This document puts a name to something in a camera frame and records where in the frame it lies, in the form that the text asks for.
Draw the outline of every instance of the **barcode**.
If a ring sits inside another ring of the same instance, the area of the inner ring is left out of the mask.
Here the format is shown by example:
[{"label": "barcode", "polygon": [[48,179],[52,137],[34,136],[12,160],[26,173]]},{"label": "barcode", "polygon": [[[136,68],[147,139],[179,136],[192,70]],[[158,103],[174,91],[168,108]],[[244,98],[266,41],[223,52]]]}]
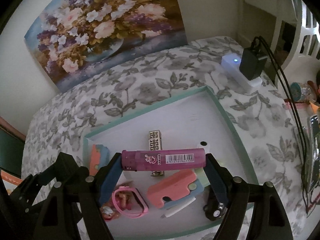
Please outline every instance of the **barcode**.
[{"label": "barcode", "polygon": [[174,155],[166,155],[165,163],[194,163],[195,157],[193,153],[191,154],[174,154]]}]

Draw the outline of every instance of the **table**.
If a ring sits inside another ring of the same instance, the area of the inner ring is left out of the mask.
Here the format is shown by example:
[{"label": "table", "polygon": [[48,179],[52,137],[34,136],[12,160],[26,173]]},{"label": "table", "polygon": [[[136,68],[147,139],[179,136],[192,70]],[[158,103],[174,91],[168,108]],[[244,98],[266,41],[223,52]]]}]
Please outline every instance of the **table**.
[{"label": "table", "polygon": [[[306,220],[301,161],[292,133],[294,121],[281,95],[264,73],[262,86],[251,94],[227,75],[221,57],[243,51],[233,39],[219,36],[191,44],[211,53],[187,46],[156,52],[115,66],[54,97],[31,121],[22,178],[45,170],[60,151],[72,154],[82,165],[86,133],[183,90],[208,85],[233,122],[259,183],[270,180],[275,185],[297,236]],[[52,185],[43,188],[36,200],[45,199]],[[240,239],[245,239],[251,214],[252,210],[247,211]],[[216,231],[217,227],[210,228],[195,233],[192,239],[212,239]]]}]

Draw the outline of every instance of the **white logo on lighter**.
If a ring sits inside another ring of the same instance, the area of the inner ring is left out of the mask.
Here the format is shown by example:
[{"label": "white logo on lighter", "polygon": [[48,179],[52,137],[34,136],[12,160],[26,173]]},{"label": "white logo on lighter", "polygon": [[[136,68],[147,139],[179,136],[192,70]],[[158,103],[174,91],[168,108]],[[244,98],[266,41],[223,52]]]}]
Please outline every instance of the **white logo on lighter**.
[{"label": "white logo on lighter", "polygon": [[153,156],[148,156],[148,155],[145,155],[145,158],[146,158],[146,162],[150,163],[150,164],[154,164],[157,162],[156,158],[153,157]]}]

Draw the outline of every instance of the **black charger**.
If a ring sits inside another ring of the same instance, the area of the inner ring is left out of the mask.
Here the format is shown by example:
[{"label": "black charger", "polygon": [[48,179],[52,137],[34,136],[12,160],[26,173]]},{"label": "black charger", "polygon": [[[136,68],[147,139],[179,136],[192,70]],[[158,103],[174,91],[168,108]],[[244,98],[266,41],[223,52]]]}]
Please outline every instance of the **black charger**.
[{"label": "black charger", "polygon": [[243,50],[239,70],[248,80],[255,79],[261,75],[267,58],[268,56],[260,50],[260,43],[255,46],[254,41],[250,48]]}]

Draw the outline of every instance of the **pink wristband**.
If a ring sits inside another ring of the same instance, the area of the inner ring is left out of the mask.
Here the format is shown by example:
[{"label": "pink wristband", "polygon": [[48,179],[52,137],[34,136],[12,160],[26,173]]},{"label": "pink wristband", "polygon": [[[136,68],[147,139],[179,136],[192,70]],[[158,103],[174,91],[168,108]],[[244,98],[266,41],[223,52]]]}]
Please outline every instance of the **pink wristband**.
[{"label": "pink wristband", "polygon": [[[127,212],[124,212],[117,204],[116,202],[116,193],[119,192],[119,191],[131,191],[133,192],[137,198],[139,199],[140,203],[142,204],[143,206],[143,211],[141,213],[127,213]],[[120,186],[119,189],[115,190],[113,193],[112,193],[112,202],[113,202],[113,205],[114,207],[116,208],[116,210],[126,216],[126,217],[129,217],[129,218],[140,218],[142,216],[144,216],[145,214],[148,213],[149,211],[149,208],[148,208],[148,205],[147,203],[144,201],[144,199],[142,198],[142,196],[140,195],[140,193],[138,192],[138,190],[134,187],[129,187],[129,186]]]}]

